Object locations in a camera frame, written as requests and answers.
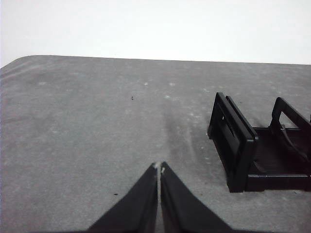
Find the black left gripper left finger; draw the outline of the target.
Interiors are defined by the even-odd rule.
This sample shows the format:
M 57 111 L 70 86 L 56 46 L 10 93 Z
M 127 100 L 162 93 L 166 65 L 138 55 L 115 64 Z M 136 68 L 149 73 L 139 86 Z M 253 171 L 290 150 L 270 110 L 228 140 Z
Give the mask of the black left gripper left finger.
M 153 233 L 158 206 L 157 165 L 152 163 L 129 192 L 88 228 L 92 233 Z

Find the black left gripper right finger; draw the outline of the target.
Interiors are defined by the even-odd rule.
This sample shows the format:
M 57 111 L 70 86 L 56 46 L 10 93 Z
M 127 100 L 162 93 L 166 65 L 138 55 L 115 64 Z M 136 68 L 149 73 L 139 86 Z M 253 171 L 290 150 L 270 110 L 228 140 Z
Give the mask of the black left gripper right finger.
M 163 162 L 161 208 L 166 233 L 231 233 L 233 229 L 202 204 Z

